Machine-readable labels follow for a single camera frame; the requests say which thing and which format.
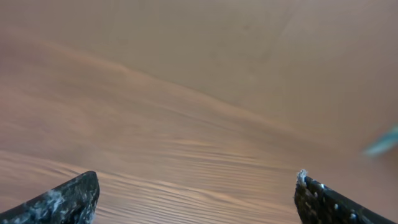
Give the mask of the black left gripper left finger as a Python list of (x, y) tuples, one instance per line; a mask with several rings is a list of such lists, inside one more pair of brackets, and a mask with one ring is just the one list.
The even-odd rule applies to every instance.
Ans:
[(81, 175), (1, 213), (1, 224), (92, 224), (100, 196), (96, 172)]

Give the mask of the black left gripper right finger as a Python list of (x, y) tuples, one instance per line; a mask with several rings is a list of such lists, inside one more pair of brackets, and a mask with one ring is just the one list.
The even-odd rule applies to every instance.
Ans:
[(395, 224), (309, 177), (297, 174), (294, 203), (303, 224)]

